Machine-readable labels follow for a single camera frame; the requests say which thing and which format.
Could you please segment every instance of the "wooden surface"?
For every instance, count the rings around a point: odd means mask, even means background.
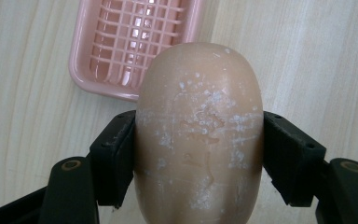
[[[0,206],[46,186],[57,161],[84,156],[136,104],[91,94],[67,69],[78,1],[0,0]],[[207,1],[202,41],[236,49],[258,77],[264,109],[358,161],[358,1]],[[316,223],[284,205],[263,174],[249,223]],[[102,223],[144,223],[131,186]]]

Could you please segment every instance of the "beige soap bar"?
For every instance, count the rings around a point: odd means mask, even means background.
[[[250,64],[224,46],[177,45],[152,62],[137,106],[134,179],[145,220],[245,223],[263,147]]]

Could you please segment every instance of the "white specks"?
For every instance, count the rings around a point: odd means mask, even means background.
[[[230,119],[230,122],[234,122],[234,123],[243,123],[247,120],[247,118],[245,116],[240,116],[240,115],[234,115],[232,117],[232,119]]]
[[[243,162],[245,154],[238,149],[231,152],[231,161],[228,168],[246,168],[247,164]]]
[[[166,165],[167,165],[167,162],[164,159],[162,159],[162,158],[158,159],[158,165],[157,165],[158,170],[161,168],[164,168]]]
[[[158,191],[164,192],[164,183],[161,180],[157,181]]]
[[[231,143],[233,145],[241,145],[243,146],[243,144],[248,141],[248,140],[252,140],[252,139],[256,139],[259,135],[258,134],[255,134],[253,136],[250,136],[250,137],[238,137],[238,138],[234,138]]]
[[[222,94],[220,93],[220,91],[214,91],[212,93],[212,102],[213,103],[217,103],[222,99]]]
[[[172,148],[172,138],[168,133],[164,133],[159,140],[161,146]]]
[[[207,187],[208,179],[203,179],[196,196],[190,201],[191,209],[210,209],[212,206],[211,188]]]
[[[197,96],[195,96],[195,95],[191,95],[190,98],[191,98],[192,102],[197,102],[199,100],[199,98],[197,98]]]
[[[150,123],[150,120],[155,116],[154,112],[150,109],[141,109],[136,112],[137,125],[146,126]]]
[[[235,127],[235,131],[237,132],[243,132],[245,131],[246,127],[244,125],[237,125],[237,127]]]
[[[244,196],[246,195],[246,192],[248,191],[248,185],[249,181],[246,177],[241,177],[240,179],[237,179],[236,181],[236,197],[235,197],[235,204],[237,206],[245,205],[247,201],[244,200]]]
[[[215,121],[214,123],[213,123],[213,126],[215,127],[215,128],[217,128],[217,127],[219,127],[219,122],[217,122],[217,121]]]
[[[227,102],[227,108],[231,108],[233,107],[234,105],[236,105],[237,102],[235,102],[235,100],[228,100]]]

